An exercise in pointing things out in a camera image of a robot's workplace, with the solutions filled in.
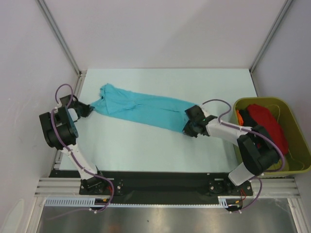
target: crumpled fabric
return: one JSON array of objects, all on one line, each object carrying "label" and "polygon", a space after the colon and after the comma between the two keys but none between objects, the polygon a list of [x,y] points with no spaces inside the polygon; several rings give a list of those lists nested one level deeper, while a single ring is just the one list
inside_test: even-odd
[{"label": "crumpled fabric", "polygon": [[185,110],[195,105],[174,98],[126,91],[109,83],[101,87],[100,97],[91,104],[97,113],[180,133],[188,121]]}]

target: cloth fold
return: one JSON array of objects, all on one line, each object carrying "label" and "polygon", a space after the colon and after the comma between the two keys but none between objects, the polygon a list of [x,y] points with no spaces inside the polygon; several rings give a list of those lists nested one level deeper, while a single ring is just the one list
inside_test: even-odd
[{"label": "cloth fold", "polygon": [[91,105],[102,115],[180,133],[188,121],[185,110],[195,105],[174,98],[126,91],[109,83],[101,87],[100,97]]}]

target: white wall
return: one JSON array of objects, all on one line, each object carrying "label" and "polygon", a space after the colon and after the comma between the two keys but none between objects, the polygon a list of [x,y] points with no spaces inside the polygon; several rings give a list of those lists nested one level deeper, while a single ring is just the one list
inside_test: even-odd
[{"label": "white wall", "polygon": [[34,0],[0,1],[0,32],[1,229],[19,199],[25,225],[38,179],[53,159],[39,114],[55,106],[58,85],[77,78]]},{"label": "white wall", "polygon": [[81,69],[250,68],[285,0],[46,0]]},{"label": "white wall", "polygon": [[[254,73],[263,96],[277,96],[293,109],[311,147],[311,1],[296,0]],[[311,218],[311,172],[296,182]]]}]

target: blue cloth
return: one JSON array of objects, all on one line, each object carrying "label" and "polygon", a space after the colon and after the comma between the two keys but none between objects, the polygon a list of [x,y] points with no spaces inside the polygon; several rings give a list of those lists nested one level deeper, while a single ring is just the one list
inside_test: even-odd
[{"label": "blue cloth", "polygon": [[100,96],[91,104],[100,114],[180,133],[188,121],[185,110],[195,105],[173,98],[126,91],[111,84],[101,87]]}]

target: orange cloth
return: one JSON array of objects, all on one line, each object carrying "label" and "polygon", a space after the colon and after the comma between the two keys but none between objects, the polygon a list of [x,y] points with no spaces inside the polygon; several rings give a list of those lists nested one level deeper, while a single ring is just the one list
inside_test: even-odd
[{"label": "orange cloth", "polygon": [[236,110],[236,111],[237,111],[237,115],[238,115],[238,123],[239,123],[239,125],[243,125],[244,124],[243,118],[240,115],[239,110]]}]

